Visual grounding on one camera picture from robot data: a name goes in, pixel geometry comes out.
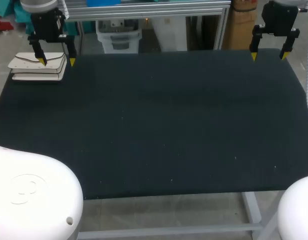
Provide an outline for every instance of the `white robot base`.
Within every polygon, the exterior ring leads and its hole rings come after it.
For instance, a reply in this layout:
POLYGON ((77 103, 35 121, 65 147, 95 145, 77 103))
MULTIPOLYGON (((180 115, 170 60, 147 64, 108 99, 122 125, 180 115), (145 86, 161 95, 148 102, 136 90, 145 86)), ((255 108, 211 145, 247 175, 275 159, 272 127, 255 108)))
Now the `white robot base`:
POLYGON ((308 240, 308 177, 295 182, 283 194, 277 226, 282 240, 308 240))
POLYGON ((83 193, 51 157, 0 147, 0 240, 76 240, 83 193))

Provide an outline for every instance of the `table leg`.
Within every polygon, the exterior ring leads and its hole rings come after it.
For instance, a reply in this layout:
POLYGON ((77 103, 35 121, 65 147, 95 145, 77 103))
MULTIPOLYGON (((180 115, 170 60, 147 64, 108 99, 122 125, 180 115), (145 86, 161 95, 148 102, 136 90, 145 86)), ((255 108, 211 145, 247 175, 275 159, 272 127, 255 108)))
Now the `table leg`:
POLYGON ((228 17, 229 8, 225 8, 224 11, 225 11, 225 16, 224 16, 224 21, 223 21, 223 27, 221 29, 218 49, 222 49, 222 46, 223 46, 223 38, 224 38, 225 30, 226 30, 226 23, 227 23, 227 17, 228 17))
POLYGON ((252 232, 253 240, 268 240, 270 235, 277 228, 277 208, 283 193, 284 191, 279 191, 277 193, 271 205, 263 214, 260 221, 263 229, 252 232))
POLYGON ((246 213, 250 223, 260 223, 262 220, 255 193, 242 192, 246 213))
POLYGON ((219 49, 219 42, 220 42, 220 36, 223 28, 223 23, 224 23, 224 18, 225 18, 225 10, 222 10, 222 14, 219 17, 218 24, 217 24, 217 31, 216 31, 216 37, 215 37, 215 42, 214 42, 214 50, 219 49))
POLYGON ((85 37, 85 32, 84 32, 84 26, 81 21, 77 22, 77 28, 79 32, 79 46, 78 46, 78 53, 79 55, 82 54, 83 52, 83 44, 84 44, 84 37, 85 37))

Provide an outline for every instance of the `metal rail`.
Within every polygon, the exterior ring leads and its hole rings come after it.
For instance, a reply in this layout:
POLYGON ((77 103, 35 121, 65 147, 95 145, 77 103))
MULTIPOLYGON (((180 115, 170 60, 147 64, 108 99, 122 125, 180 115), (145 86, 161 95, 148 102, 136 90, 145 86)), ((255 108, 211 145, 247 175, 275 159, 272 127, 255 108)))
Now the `metal rail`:
POLYGON ((67 22, 142 19, 167 16, 221 15, 229 8, 229 0, 192 0, 169 2, 138 2, 123 0, 114 6, 87 7, 85 0, 66 0, 67 22))

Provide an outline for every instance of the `cardboard box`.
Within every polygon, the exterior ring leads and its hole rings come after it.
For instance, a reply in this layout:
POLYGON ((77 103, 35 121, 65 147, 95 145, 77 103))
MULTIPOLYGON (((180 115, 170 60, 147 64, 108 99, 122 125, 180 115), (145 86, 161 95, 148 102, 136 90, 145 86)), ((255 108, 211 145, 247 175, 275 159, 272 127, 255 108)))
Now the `cardboard box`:
POLYGON ((256 10, 237 12, 231 9, 227 20, 223 49, 248 49, 252 40, 255 20, 256 10))
POLYGON ((255 10, 257 0, 232 0, 232 7, 238 12, 255 10))

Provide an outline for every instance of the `black mat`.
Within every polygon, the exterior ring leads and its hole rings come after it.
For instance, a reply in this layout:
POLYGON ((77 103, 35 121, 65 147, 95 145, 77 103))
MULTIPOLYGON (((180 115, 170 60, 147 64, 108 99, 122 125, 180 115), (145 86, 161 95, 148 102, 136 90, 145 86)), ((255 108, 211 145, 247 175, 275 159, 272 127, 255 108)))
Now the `black mat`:
POLYGON ((56 158, 86 199, 283 190, 308 176, 305 94, 277 50, 81 56, 8 79, 0 145, 56 158))

